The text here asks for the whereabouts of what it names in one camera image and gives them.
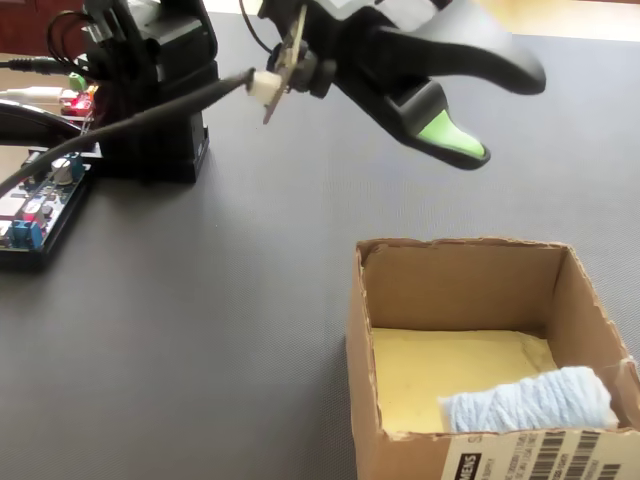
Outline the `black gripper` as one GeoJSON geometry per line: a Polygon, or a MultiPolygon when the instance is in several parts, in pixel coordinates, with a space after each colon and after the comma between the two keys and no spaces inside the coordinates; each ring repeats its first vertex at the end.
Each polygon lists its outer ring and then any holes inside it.
{"type": "Polygon", "coordinates": [[[431,77],[469,76],[520,95],[546,88],[540,61],[474,1],[308,1],[305,41],[339,64],[339,88],[400,144],[461,170],[489,150],[449,114],[431,77]]]}

